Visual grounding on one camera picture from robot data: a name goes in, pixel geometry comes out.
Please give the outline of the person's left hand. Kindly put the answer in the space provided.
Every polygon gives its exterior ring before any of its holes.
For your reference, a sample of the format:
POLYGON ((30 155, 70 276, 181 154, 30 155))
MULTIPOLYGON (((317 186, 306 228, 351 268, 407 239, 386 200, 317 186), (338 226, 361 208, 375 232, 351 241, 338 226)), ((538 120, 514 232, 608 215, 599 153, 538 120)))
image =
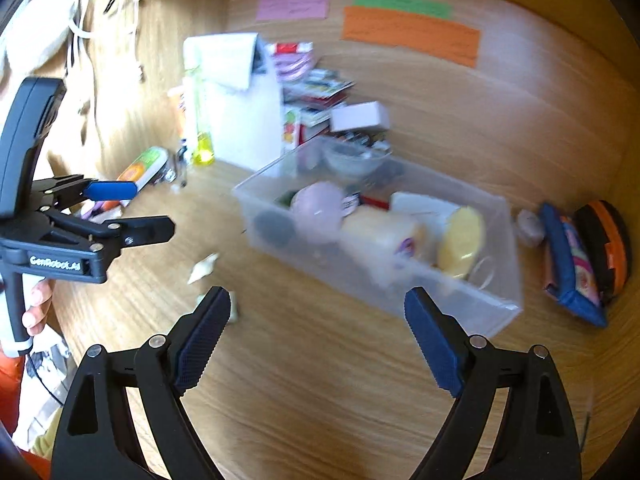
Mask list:
POLYGON ((52 306, 53 291, 54 283, 43 280, 35 284, 27 296, 27 309, 22 316, 22 323, 29 336, 40 334, 46 326, 49 310, 52 306))

